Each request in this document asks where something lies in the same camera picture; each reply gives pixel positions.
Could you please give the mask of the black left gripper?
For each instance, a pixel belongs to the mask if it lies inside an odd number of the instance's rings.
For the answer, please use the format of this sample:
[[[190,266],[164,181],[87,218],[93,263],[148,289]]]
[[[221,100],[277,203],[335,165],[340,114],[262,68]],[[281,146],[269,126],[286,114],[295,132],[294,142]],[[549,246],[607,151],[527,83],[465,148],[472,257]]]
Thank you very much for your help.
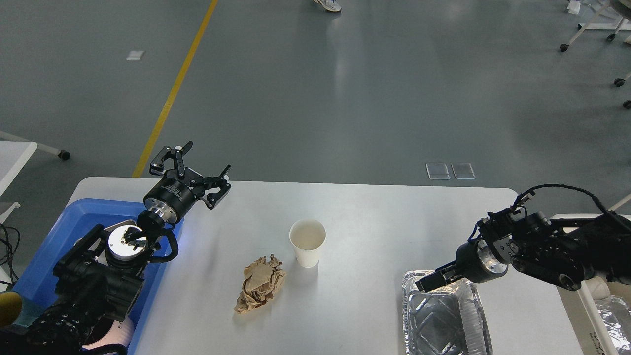
[[[198,176],[190,181],[190,185],[179,180],[185,177],[183,157],[191,150],[194,142],[189,140],[184,146],[164,146],[149,163],[151,175],[164,175],[165,162],[171,160],[178,179],[164,177],[144,196],[146,216],[152,221],[181,221],[192,205],[198,200],[213,210],[228,195],[232,188],[228,172],[228,164],[218,176]]]

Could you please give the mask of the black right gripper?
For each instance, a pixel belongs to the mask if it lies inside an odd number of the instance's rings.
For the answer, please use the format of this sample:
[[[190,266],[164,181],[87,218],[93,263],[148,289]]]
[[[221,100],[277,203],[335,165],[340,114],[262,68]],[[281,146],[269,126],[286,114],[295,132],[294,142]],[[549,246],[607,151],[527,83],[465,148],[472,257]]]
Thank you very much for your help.
[[[417,290],[431,292],[467,278],[474,283],[484,283],[502,277],[508,265],[498,261],[484,240],[467,241],[456,251],[456,261],[435,269],[435,272],[415,282]]]

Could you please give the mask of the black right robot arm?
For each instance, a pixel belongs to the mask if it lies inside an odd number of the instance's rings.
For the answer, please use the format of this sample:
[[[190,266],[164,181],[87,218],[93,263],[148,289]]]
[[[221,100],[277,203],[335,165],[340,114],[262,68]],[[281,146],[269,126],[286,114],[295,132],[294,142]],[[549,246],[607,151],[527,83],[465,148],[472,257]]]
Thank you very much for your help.
[[[431,292],[461,279],[484,283],[504,276],[509,267],[568,291],[579,290],[595,276],[629,285],[630,220],[604,207],[591,192],[563,184],[557,188],[587,195],[601,213],[566,219],[529,214],[526,202],[543,188],[548,185],[528,189],[511,206],[476,222],[455,260],[417,280],[417,290]]]

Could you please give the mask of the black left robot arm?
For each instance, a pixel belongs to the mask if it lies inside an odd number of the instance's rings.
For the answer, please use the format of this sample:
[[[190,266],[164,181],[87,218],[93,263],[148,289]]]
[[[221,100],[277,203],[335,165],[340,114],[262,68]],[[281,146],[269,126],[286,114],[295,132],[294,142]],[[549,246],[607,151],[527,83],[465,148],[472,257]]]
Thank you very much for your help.
[[[126,355],[111,342],[83,349],[102,319],[124,321],[145,285],[151,264],[167,263],[179,253],[174,230],[198,201],[212,210],[231,189],[226,166],[203,176],[185,166],[193,143],[165,146],[149,164],[160,176],[144,196],[144,210],[130,224],[95,225],[53,267],[56,301],[27,326],[1,328],[3,355]]]

